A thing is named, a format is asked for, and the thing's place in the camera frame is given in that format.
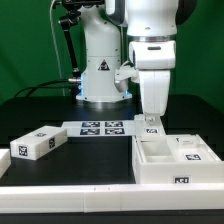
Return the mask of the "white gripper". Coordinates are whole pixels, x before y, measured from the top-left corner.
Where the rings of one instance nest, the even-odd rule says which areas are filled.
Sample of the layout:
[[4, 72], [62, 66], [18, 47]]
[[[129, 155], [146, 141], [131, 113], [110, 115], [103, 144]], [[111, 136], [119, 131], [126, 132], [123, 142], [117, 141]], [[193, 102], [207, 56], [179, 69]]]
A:
[[129, 44], [129, 58], [137, 71], [142, 110], [148, 124], [153, 115], [166, 111], [171, 70], [176, 64], [176, 42], [135, 42]]

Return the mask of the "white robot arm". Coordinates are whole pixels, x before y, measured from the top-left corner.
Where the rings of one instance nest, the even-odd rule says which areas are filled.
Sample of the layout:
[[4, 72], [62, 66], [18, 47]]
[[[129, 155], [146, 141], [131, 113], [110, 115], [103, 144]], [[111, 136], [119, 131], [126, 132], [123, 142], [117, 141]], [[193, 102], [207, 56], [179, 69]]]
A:
[[87, 67], [77, 99], [100, 107], [128, 99], [129, 80], [140, 85], [144, 118], [164, 115], [170, 73], [176, 64], [177, 26], [193, 13], [197, 0], [103, 0], [81, 7]]

